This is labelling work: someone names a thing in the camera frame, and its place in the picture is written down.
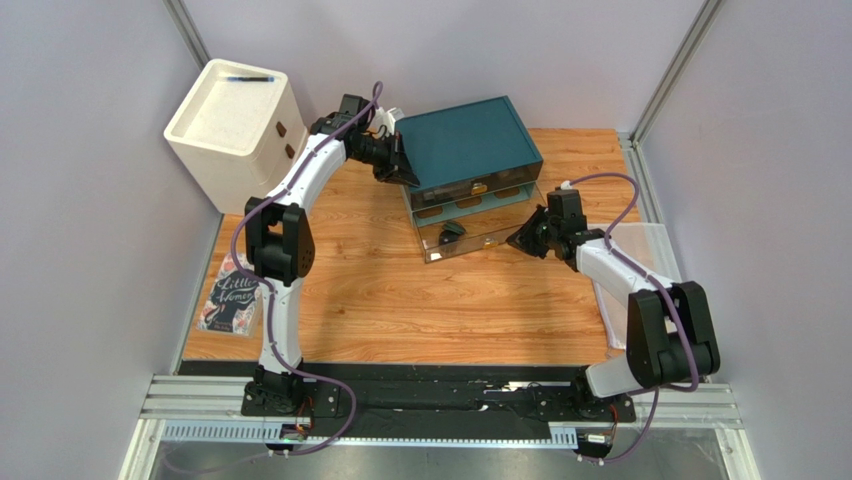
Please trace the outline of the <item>dark green round compact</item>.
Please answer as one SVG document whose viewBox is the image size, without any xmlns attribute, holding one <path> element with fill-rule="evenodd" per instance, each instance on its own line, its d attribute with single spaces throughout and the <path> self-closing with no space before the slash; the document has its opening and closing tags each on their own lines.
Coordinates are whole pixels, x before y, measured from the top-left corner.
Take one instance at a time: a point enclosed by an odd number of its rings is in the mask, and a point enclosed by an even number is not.
<svg viewBox="0 0 852 480">
<path fill-rule="evenodd" d="M 465 235 L 466 229 L 459 223 L 448 221 L 442 226 L 443 231 L 451 232 L 455 235 Z"/>
</svg>

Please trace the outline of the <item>teal drawer organizer box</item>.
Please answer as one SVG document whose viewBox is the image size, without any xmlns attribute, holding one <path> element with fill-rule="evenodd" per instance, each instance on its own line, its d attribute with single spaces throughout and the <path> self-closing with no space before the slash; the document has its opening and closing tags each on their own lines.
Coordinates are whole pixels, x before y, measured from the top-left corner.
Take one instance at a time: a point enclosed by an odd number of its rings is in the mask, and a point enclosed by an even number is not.
<svg viewBox="0 0 852 480">
<path fill-rule="evenodd" d="M 543 163 L 507 96 L 405 117 L 396 123 L 418 188 Z"/>
</svg>

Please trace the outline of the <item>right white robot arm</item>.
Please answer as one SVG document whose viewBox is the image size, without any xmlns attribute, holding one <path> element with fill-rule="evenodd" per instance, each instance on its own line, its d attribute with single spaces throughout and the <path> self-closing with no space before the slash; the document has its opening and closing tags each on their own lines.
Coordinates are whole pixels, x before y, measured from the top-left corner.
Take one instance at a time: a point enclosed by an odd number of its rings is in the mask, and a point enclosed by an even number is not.
<svg viewBox="0 0 852 480">
<path fill-rule="evenodd" d="M 570 404 L 579 412 L 598 414 L 629 393 L 658 387 L 693 389 L 720 369 L 704 288 L 654 274 L 618 247 L 608 231 L 590 228 L 578 191 L 548 193 L 547 203 L 507 242 L 533 257 L 554 254 L 626 309 L 624 354 L 581 368 L 571 383 Z"/>
</svg>

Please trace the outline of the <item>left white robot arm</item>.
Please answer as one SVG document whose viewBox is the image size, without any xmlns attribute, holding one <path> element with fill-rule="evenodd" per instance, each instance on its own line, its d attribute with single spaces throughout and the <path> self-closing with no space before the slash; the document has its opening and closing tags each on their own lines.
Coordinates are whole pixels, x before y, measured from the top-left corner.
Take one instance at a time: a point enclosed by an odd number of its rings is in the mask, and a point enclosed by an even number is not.
<svg viewBox="0 0 852 480">
<path fill-rule="evenodd" d="M 299 314 L 304 279 L 316 255 L 309 213 L 333 174 L 353 159 L 370 166 L 380 183 L 420 183 L 393 117 L 384 117 L 384 133 L 370 133 L 381 111 L 376 98 L 345 95 L 337 111 L 311 126 L 304 152 L 279 185 L 246 203 L 240 226 L 246 257 L 263 287 L 265 323 L 259 364 L 245 387 L 245 416 L 294 416 L 308 405 L 310 375 L 299 369 Z"/>
</svg>

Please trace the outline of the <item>black round cap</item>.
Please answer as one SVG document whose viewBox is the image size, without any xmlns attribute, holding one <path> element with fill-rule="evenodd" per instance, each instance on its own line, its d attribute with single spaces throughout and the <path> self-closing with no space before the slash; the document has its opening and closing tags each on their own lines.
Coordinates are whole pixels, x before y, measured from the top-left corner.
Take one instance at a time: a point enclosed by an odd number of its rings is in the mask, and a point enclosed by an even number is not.
<svg viewBox="0 0 852 480">
<path fill-rule="evenodd" d="M 438 236 L 438 244 L 440 246 L 449 245 L 458 241 L 460 237 L 461 235 L 456 232 L 443 230 Z"/>
</svg>

